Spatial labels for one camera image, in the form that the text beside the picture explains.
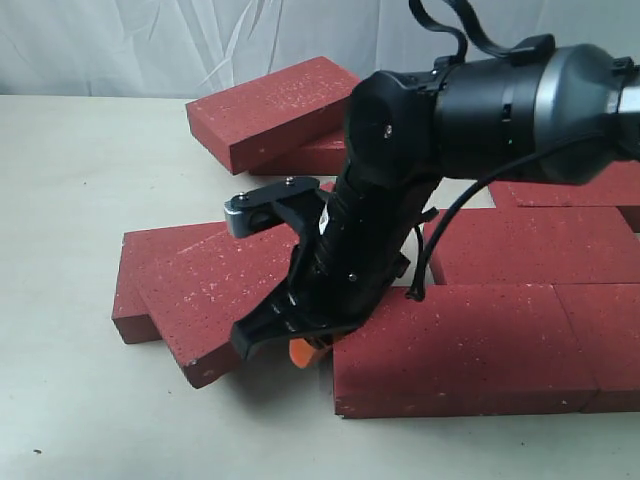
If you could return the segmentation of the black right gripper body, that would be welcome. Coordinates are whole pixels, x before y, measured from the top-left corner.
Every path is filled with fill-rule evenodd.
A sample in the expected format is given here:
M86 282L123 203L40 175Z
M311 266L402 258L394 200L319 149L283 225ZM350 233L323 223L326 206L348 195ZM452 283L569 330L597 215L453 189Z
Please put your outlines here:
M407 268L401 247L440 181L429 158L441 77L379 71L354 88L343 169L318 222L297 234L286 277L234 323L240 357L276 339L329 344L363 325Z

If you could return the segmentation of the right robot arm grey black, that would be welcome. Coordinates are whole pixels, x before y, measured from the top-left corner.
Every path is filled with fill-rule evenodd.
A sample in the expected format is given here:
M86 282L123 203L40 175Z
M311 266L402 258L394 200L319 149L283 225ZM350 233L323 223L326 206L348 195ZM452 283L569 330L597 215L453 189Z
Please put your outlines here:
M474 62L440 59L425 72L378 71L352 91L346 159L331 191L290 178L231 198L231 234L280 224L299 241L286 277L231 329L237 354L301 339L322 349L360 328L411 266L408 235L429 221L409 297L425 295L425 269L467 201L427 208L446 178L468 195L496 180L583 185L609 164L639 156L639 68L589 44L535 56L522 48Z

